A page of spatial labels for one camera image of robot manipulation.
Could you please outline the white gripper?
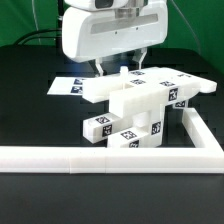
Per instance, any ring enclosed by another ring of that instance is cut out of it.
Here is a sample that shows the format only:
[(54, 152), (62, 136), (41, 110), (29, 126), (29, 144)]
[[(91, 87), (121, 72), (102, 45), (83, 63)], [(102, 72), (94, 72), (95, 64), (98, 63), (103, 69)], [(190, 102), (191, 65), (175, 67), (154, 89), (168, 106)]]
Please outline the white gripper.
[(75, 62), (95, 59), (99, 76), (106, 72), (98, 58), (137, 49), (133, 61), (141, 69), (144, 47), (166, 36), (166, 3), (69, 3), (62, 22), (64, 54)]

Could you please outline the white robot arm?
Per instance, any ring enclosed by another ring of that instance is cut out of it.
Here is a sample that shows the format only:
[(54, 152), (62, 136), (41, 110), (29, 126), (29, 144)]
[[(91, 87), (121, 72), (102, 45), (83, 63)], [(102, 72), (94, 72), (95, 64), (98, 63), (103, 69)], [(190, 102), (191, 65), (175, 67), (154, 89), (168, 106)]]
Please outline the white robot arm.
[(64, 1), (63, 52), (78, 63), (92, 61), (99, 75), (104, 57), (133, 51), (141, 63), (147, 48), (167, 36), (167, 0)]

